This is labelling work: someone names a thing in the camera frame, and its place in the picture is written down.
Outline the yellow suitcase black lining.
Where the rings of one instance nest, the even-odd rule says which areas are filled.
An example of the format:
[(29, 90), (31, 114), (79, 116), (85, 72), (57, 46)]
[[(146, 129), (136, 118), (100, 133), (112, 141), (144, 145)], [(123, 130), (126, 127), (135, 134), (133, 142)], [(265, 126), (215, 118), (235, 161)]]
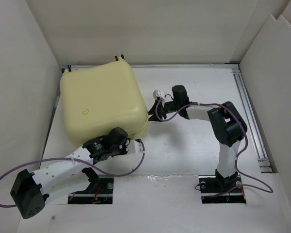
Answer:
[(79, 147), (120, 127), (143, 138), (148, 110), (131, 66), (124, 57), (82, 70), (65, 70), (60, 80), (65, 133)]

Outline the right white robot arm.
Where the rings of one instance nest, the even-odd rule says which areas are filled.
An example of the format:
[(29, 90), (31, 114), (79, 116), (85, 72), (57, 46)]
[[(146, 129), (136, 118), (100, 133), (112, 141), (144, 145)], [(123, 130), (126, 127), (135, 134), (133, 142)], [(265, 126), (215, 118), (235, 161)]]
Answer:
[(240, 142), (247, 132), (245, 121), (230, 101), (222, 104), (192, 102), (183, 85), (173, 86), (172, 92), (171, 101), (165, 100), (162, 91), (153, 92), (155, 103), (148, 111), (149, 121), (167, 122), (176, 115), (187, 120), (208, 121), (219, 142), (219, 163), (215, 170), (214, 185), (218, 190), (226, 191), (238, 176), (235, 160)]

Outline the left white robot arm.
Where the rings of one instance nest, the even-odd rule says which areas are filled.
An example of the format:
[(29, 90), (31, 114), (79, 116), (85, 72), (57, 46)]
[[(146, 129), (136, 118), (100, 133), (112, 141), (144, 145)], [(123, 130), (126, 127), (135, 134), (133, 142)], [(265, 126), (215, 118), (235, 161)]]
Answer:
[(88, 140), (48, 167), (19, 172), (10, 194), (22, 218), (35, 216), (57, 197), (78, 191), (95, 192), (100, 187), (100, 178), (92, 166), (109, 157), (127, 154), (129, 143), (128, 133), (116, 127), (107, 135)]

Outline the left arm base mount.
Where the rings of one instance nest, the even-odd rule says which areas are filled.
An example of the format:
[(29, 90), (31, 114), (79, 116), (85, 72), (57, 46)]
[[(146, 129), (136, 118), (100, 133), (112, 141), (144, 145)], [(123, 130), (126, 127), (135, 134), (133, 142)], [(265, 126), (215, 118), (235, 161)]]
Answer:
[(85, 175), (86, 188), (76, 191), (68, 196), (68, 204), (112, 204), (114, 178), (110, 176), (98, 176), (90, 167), (81, 171)]

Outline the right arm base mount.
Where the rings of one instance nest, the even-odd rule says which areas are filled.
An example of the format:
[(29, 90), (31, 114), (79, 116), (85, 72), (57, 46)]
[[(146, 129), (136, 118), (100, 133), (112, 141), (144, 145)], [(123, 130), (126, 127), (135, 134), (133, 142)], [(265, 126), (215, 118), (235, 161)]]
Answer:
[(203, 204), (246, 204), (243, 189), (236, 187), (241, 184), (238, 172), (224, 178), (216, 170), (214, 175), (199, 175), (198, 181), (195, 190), (200, 192)]

